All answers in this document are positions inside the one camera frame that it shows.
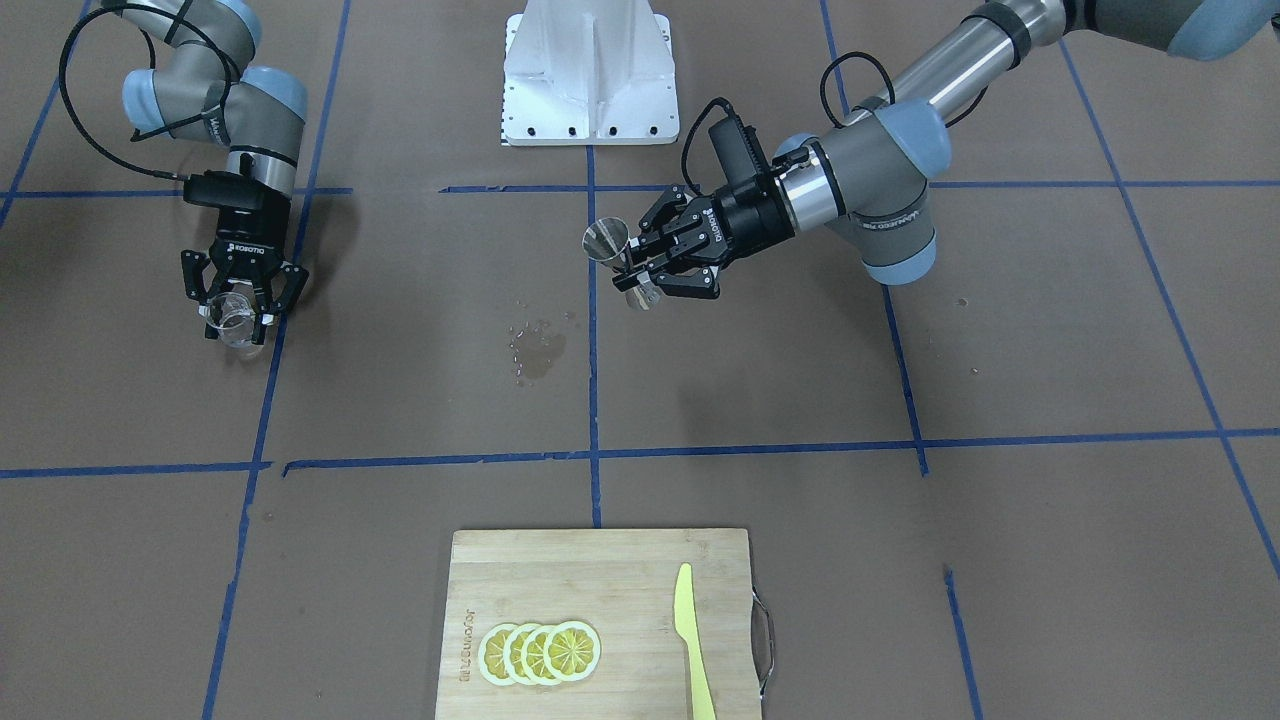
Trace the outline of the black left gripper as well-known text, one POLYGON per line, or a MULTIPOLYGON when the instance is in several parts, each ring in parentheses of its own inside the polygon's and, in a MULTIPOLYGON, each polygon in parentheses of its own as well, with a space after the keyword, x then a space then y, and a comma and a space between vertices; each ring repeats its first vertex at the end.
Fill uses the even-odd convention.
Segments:
POLYGON ((714 266, 727 266, 796 233, 773 176, 755 176, 712 193, 699 191, 696 197, 671 186, 641 218, 640 231, 626 249, 627 263, 648 264, 613 263, 613 284, 628 301, 664 296, 716 300, 721 286, 714 266), (713 247, 713 241, 719 246, 713 247), (655 263, 712 268, 678 274, 655 263))

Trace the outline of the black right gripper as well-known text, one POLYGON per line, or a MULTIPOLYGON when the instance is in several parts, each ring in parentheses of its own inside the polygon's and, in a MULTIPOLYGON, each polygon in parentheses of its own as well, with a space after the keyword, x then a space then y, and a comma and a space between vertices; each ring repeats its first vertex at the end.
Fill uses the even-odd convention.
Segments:
POLYGON ((256 343, 264 343, 268 328, 293 310, 307 283, 308 272, 285 263, 289 219, 289 205, 259 210, 220 208, 210 256, 195 250, 180 254, 186 295, 197 302, 205 331, 214 331, 209 324, 210 296, 224 292, 233 283, 255 288, 256 343), (215 266, 212 290, 205 278, 205 270, 211 263, 215 266))

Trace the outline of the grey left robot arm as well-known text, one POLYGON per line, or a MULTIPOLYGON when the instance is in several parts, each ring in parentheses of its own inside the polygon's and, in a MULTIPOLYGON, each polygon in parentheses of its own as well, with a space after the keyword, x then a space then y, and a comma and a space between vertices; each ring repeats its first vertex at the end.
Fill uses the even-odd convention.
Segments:
POLYGON ((1275 1, 987 1, 900 76, 876 65, 883 87, 822 136, 797 135, 773 154, 723 97, 708 135, 724 183, 672 184, 639 231, 605 255, 613 286, 645 306, 660 293, 717 299, 732 263, 820 225, 854 245, 884 286, 920 279, 937 256, 931 182, 952 161, 951 126, 1030 51, 1075 31, 1213 61, 1239 50, 1275 1))

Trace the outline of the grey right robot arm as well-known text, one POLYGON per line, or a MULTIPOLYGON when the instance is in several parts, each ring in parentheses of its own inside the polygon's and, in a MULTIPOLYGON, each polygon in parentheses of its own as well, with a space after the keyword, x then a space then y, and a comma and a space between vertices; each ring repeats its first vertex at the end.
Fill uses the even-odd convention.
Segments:
POLYGON ((101 8, 173 51, 164 67, 132 70, 122 86, 137 140, 209 142, 227 165, 183 181, 183 199, 218 211, 205 252, 180 256, 186 296, 205 336, 262 345, 292 310, 308 277, 285 259, 292 193, 308 95, 291 73, 259 67, 261 23, 243 1, 104 1, 101 8), (216 299, 242 299, 244 323, 224 334, 216 299))

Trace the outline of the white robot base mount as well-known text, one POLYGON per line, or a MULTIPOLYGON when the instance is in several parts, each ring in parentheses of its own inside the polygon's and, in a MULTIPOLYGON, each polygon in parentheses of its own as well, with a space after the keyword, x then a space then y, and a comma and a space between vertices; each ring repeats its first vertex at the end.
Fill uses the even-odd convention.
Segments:
POLYGON ((504 35, 506 146, 639 146, 681 131, 671 23, 648 1, 530 1, 504 35))

